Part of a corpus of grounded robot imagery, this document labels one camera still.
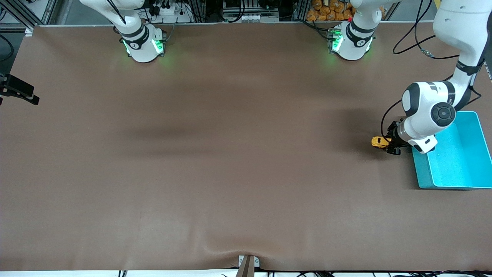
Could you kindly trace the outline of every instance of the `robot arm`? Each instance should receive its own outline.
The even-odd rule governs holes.
[[[165,38],[161,29],[152,24],[144,24],[135,9],[144,4],[144,0],[114,0],[117,11],[108,0],[80,0],[80,2],[111,21],[123,37],[128,54],[141,63],[150,62],[164,53]]]
[[[381,22],[380,6],[401,0],[350,0],[357,9],[351,22],[344,21],[335,29],[340,29],[341,41],[333,45],[332,51],[342,58],[354,61],[369,51],[372,35]]]
[[[388,129],[388,152],[397,154],[393,149],[408,144],[422,154],[433,150],[437,145],[434,135],[448,128],[456,111],[468,104],[489,42],[487,20],[491,11],[492,1],[488,0],[442,2],[432,27],[440,40],[460,50],[453,77],[407,87],[401,99],[406,118]]]

